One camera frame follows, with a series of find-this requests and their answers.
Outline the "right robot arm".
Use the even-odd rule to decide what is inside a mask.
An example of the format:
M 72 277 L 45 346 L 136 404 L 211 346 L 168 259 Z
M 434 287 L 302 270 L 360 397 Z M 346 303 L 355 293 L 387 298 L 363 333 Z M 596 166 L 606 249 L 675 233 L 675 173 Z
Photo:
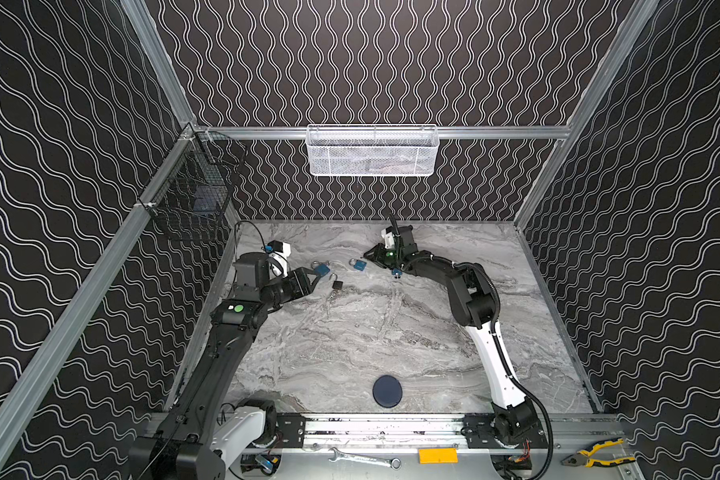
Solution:
M 486 373 L 494 414 L 493 429 L 504 445 L 520 444 L 532 433 L 554 445 L 551 418 L 543 403 L 517 378 L 500 326 L 498 289 L 483 266 L 455 262 L 418 248 L 413 227 L 395 217 L 381 233 L 382 240 L 363 258 L 399 278 L 412 275 L 434 281 L 446 290 L 455 321 L 474 343 Z

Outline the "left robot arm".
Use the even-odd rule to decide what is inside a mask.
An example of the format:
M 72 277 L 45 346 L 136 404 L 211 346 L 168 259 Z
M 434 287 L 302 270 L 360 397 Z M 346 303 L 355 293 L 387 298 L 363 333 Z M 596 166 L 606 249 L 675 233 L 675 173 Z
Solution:
M 218 421 L 234 374 L 260 328 L 286 303 L 310 295 L 320 274 L 292 269 L 265 252 L 241 255 L 230 295 L 212 312 L 208 341 L 177 403 L 129 451 L 136 479 L 224 479 L 243 451 L 275 437 L 276 413 L 267 402 L 236 409 Z

